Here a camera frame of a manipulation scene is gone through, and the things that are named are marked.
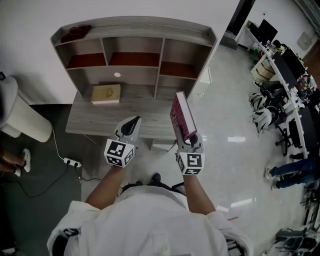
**black and white marker cube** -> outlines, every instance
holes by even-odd
[[[106,141],[104,157],[106,162],[113,166],[126,167],[135,155],[135,146],[117,140]]]
[[[198,175],[205,166],[205,154],[180,152],[176,161],[182,175]]]

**dark floor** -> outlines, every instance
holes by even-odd
[[[51,122],[60,155],[82,163],[85,137],[65,132],[70,107],[37,105],[33,108]],[[24,134],[12,138],[2,133],[1,141],[5,149],[16,155],[24,148],[30,150],[31,172],[23,172],[18,178],[30,196],[44,191],[66,170],[66,164],[57,155],[53,135],[48,142],[41,143]],[[5,174],[4,178],[16,180],[12,174]],[[39,197],[26,197],[17,183],[2,184],[1,193],[4,197],[1,208],[8,215],[18,249],[27,256],[46,256],[51,231],[67,213],[70,202],[81,198],[81,183],[70,166],[66,175]]]

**book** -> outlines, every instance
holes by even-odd
[[[97,85],[93,87],[91,102],[96,104],[119,103],[120,84]]]
[[[170,118],[176,138],[178,138],[179,128],[184,141],[192,137],[197,132],[194,119],[183,91],[179,91],[175,94],[170,112]]]

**beige book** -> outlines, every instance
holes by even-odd
[[[120,84],[97,85],[93,87],[91,102],[93,104],[119,103]]]

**electrical socket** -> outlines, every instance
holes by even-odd
[[[70,161],[69,165],[71,165],[71,166],[75,166],[76,163],[77,163],[77,166],[76,166],[77,168],[82,166],[82,164],[81,164],[80,162],[75,161],[75,160],[72,160],[72,159],[67,158],[67,157],[65,157],[65,158],[63,159],[63,161],[64,161],[66,164],[68,163],[68,161]]]

